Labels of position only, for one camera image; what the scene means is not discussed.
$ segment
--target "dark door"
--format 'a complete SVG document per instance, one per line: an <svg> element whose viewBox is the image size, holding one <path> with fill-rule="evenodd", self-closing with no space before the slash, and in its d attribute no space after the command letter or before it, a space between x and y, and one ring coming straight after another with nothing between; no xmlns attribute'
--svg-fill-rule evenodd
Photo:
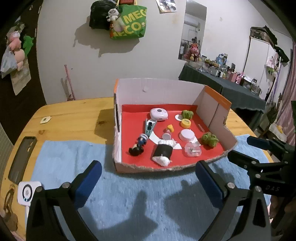
<svg viewBox="0 0 296 241"><path fill-rule="evenodd" d="M34 45L28 54L31 80L18 95L15 95L10 75L5 76L3 79L0 78L0 123L13 144L15 144L33 114L40 107L46 105L39 79L35 36L39 7L42 2L43 0L35 0L32 5L28 6L20 15L21 22L25 24L22 35L26 34L30 37L34 37ZM5 35L6 34L2 34L0 38L1 58L6 49Z"/></svg>

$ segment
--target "black backpack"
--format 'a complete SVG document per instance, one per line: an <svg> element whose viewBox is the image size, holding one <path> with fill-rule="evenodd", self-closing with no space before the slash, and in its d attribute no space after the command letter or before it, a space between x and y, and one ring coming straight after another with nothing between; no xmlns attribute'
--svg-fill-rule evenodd
<svg viewBox="0 0 296 241"><path fill-rule="evenodd" d="M116 7L116 2L113 0L96 1L91 5L91 15L89 26L98 29L110 29L110 22L107 21L108 11Z"/></svg>

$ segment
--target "dark green tablecloth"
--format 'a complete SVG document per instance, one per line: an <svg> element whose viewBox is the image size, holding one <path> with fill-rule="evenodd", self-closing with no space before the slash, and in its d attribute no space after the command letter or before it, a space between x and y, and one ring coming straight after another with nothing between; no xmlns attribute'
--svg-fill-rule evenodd
<svg viewBox="0 0 296 241"><path fill-rule="evenodd" d="M232 103L232 109L240 108L264 112L266 104L264 100L252 94L251 91L246 88L229 80L212 76L209 73L200 72L189 65L184 65L179 80L208 85L228 99Z"/></svg>

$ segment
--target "white electronic device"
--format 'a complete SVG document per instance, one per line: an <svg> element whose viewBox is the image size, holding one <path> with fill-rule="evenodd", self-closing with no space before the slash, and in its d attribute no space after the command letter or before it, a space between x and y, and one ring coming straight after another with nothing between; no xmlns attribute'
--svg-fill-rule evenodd
<svg viewBox="0 0 296 241"><path fill-rule="evenodd" d="M155 121L164 121L168 118L168 113L165 109L154 108L150 110L150 117Z"/></svg>
<svg viewBox="0 0 296 241"><path fill-rule="evenodd" d="M17 189L17 202L24 206L30 206L37 187L41 186L41 182L20 182Z"/></svg>

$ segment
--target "bag handle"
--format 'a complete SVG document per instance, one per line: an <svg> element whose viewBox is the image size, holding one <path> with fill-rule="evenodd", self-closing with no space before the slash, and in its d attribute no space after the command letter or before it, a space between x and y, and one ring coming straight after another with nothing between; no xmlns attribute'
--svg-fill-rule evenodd
<svg viewBox="0 0 296 241"><path fill-rule="evenodd" d="M133 1L133 4L134 4L134 5L138 5L137 0L134 0L134 1Z"/></svg>

